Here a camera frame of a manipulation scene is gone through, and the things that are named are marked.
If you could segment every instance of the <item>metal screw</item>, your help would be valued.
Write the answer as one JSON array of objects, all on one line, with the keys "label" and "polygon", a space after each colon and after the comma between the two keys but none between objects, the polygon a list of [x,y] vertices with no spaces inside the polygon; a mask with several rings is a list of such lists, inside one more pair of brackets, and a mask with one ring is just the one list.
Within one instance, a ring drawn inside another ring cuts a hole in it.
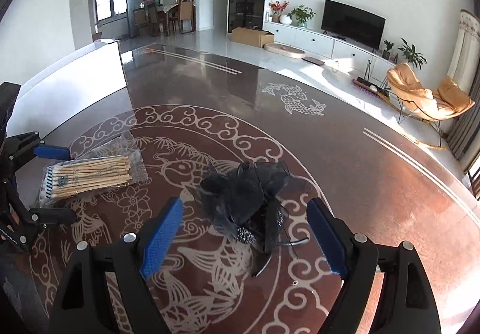
[{"label": "metal screw", "polygon": [[413,245],[411,242],[409,242],[408,240],[405,240],[403,243],[402,243],[402,246],[406,249],[406,250],[413,250]]},{"label": "metal screw", "polygon": [[88,243],[84,240],[77,243],[77,250],[85,250],[88,247]]},{"label": "metal screw", "polygon": [[356,233],[354,238],[358,243],[365,243],[368,240],[366,235],[363,233]]},{"label": "metal screw", "polygon": [[137,235],[132,233],[132,232],[129,232],[129,233],[125,234],[124,237],[123,237],[123,241],[126,242],[126,243],[131,243],[131,242],[135,241],[135,239],[137,239]]}]

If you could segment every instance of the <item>round cushion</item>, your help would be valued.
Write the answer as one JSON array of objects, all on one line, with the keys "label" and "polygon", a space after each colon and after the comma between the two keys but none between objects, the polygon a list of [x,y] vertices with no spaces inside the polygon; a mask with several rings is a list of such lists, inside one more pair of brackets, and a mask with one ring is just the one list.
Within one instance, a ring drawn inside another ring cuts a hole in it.
[{"label": "round cushion", "polygon": [[287,45],[269,43],[265,44],[265,50],[268,52],[277,53],[279,55],[292,57],[293,59],[303,59],[307,56],[305,51],[294,47],[288,47]]}]

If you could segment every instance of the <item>tv stand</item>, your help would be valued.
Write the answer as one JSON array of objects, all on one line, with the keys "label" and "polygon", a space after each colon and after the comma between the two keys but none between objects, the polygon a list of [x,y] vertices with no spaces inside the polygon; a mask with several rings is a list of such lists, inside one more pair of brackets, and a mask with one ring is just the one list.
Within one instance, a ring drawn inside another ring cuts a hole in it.
[{"label": "tv stand", "polygon": [[324,61],[326,67],[343,72],[351,78],[363,78],[370,61],[369,81],[377,83],[379,87],[387,71],[395,66],[394,63],[373,53],[370,47],[355,45],[330,32],[326,34],[323,29],[316,32],[298,26],[264,22],[263,30],[275,35],[276,43],[313,53],[315,55],[311,56]]}]

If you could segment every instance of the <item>gray curtain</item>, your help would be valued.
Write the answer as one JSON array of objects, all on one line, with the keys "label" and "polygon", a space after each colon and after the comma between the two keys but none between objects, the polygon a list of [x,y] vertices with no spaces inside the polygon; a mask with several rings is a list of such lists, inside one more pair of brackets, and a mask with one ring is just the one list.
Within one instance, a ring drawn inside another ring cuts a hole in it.
[{"label": "gray curtain", "polygon": [[[480,14],[480,2],[478,0],[475,0],[474,13],[476,16]],[[462,159],[469,149],[480,128],[480,62],[470,89],[470,98],[475,101],[475,105],[458,118],[447,137],[447,143],[458,160]]]}]

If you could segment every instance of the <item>blue gripper pad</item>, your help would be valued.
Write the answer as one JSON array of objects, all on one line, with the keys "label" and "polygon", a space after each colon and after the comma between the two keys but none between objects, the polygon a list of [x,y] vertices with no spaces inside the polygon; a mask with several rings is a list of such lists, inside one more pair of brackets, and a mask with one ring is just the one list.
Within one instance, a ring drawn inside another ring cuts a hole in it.
[{"label": "blue gripper pad", "polygon": [[338,274],[341,279],[345,280],[348,278],[350,270],[347,266],[344,244],[333,229],[325,213],[320,209],[319,205],[324,206],[323,202],[317,203],[315,200],[320,201],[320,199],[314,199],[307,204],[308,224],[315,235],[318,246],[327,259],[330,269],[333,273]]},{"label": "blue gripper pad", "polygon": [[152,277],[162,267],[165,254],[169,250],[182,221],[183,203],[182,200],[175,199],[165,213],[160,225],[145,245],[143,264],[140,267],[140,273],[145,280]]},{"label": "blue gripper pad", "polygon": [[33,153],[44,159],[70,160],[70,151],[68,148],[56,147],[54,145],[39,144],[33,150]]}]

